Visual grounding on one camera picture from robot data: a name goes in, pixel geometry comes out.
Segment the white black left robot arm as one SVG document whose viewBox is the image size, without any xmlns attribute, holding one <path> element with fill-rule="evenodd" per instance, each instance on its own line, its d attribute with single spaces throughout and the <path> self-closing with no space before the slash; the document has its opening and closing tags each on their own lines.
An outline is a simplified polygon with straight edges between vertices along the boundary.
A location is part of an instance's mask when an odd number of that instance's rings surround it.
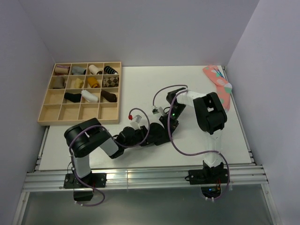
<svg viewBox="0 0 300 225">
<path fill-rule="evenodd" d="M 90 153 L 96 148 L 115 159 L 122 156 L 125 149 L 142 145 L 149 134 L 150 128 L 145 126 L 137 130 L 126 127 L 114 137 L 96 118 L 70 127 L 64 138 L 69 147 L 75 183 L 90 188 L 97 182 L 90 167 Z"/>
</svg>

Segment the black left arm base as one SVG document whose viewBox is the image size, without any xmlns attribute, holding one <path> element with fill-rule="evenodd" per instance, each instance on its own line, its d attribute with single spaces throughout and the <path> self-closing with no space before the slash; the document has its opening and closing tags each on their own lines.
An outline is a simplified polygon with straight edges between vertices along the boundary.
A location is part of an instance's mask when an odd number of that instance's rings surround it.
<svg viewBox="0 0 300 225">
<path fill-rule="evenodd" d="M 83 183 L 93 188 L 104 188 L 106 186 L 106 173 L 90 173 L 86 177 L 81 178 L 81 182 L 73 173 L 67 173 L 65 176 L 64 189 L 80 189 L 88 188 Z M 73 191 L 73 198 L 78 202 L 90 201 L 94 196 L 94 190 L 90 191 Z"/>
</svg>

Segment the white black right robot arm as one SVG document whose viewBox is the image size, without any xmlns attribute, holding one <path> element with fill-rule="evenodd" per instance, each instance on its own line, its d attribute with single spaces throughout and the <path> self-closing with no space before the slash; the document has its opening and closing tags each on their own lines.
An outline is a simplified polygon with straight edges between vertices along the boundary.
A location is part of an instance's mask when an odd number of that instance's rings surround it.
<svg viewBox="0 0 300 225">
<path fill-rule="evenodd" d="M 227 115 L 217 93 L 202 94 L 187 88 L 179 88 L 168 92 L 166 100 L 170 104 L 169 111 L 159 119 L 165 129 L 165 141 L 170 142 L 175 150 L 184 156 L 204 155 L 203 167 L 206 169 L 203 171 L 203 178 L 209 183 L 214 182 L 219 177 L 217 169 L 229 167 L 221 153 L 221 136 L 227 122 Z M 178 118 L 186 106 L 194 109 L 197 125 L 206 134 L 208 149 L 205 151 L 185 153 L 173 141 L 173 132 L 178 126 Z"/>
</svg>

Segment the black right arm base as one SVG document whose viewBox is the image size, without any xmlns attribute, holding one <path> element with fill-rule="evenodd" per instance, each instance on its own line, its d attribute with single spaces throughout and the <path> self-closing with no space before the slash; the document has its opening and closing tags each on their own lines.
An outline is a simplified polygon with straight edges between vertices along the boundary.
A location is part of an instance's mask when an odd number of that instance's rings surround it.
<svg viewBox="0 0 300 225">
<path fill-rule="evenodd" d="M 204 197 L 209 199 L 218 198 L 222 194 L 222 184 L 229 184 L 227 169 L 203 168 L 201 170 L 189 170 L 185 181 L 190 185 L 201 186 Z"/>
</svg>

